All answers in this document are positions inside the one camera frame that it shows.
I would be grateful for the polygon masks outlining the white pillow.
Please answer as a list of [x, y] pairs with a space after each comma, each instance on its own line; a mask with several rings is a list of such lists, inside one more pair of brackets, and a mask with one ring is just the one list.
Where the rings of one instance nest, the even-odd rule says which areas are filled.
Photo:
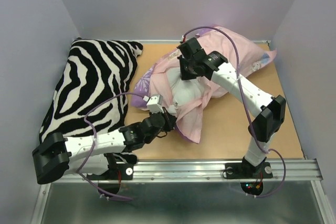
[[172, 91], [173, 105], [181, 107], [204, 95], [206, 85], [198, 79], [182, 80], [180, 68], [170, 68], [166, 76]]

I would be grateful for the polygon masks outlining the purple pink princess pillowcase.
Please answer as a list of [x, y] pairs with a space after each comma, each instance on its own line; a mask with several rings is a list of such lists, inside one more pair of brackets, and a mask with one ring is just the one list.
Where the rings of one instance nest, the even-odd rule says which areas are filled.
[[211, 80], [213, 74], [220, 67], [230, 66], [247, 77], [271, 63], [276, 54], [227, 28], [204, 28], [195, 38], [154, 62], [136, 83], [137, 95], [131, 104], [147, 110], [143, 97], [161, 95], [163, 107], [177, 118], [177, 131], [199, 143], [205, 107], [210, 99], [227, 93]]

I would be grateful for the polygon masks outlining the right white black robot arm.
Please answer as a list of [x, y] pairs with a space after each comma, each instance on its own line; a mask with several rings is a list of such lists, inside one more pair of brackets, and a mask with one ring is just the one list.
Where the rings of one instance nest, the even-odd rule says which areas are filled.
[[266, 159], [273, 136], [284, 122], [286, 99], [259, 89], [218, 51], [207, 54], [195, 38], [181, 43], [178, 50], [182, 80], [205, 77], [243, 104], [251, 140], [241, 170], [248, 177], [255, 176]]

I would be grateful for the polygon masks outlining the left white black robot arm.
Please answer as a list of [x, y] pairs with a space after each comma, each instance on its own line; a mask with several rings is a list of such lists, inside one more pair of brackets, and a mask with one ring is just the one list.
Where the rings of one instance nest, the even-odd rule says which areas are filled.
[[49, 184], [64, 175], [84, 173], [101, 174], [110, 179], [116, 175], [117, 166], [110, 161], [95, 160], [92, 165], [81, 166], [87, 157], [105, 153], [129, 153], [150, 144], [161, 132], [174, 129], [177, 118], [166, 109], [150, 113], [141, 122], [98, 136], [64, 137], [53, 133], [32, 152], [38, 184]]

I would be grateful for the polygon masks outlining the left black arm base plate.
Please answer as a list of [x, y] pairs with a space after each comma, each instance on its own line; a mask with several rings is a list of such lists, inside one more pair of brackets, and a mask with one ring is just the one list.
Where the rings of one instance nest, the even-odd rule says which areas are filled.
[[116, 163], [113, 166], [108, 166], [108, 170], [101, 175], [87, 174], [86, 177], [90, 180], [132, 180], [133, 168], [133, 164]]

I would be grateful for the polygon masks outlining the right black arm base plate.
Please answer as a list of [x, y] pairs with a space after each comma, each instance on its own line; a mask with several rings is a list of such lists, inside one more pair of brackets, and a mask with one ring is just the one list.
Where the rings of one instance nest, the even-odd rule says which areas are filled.
[[225, 164], [226, 179], [257, 179], [273, 178], [272, 169], [269, 162], [262, 162], [258, 166], [253, 166], [244, 162], [231, 162]]

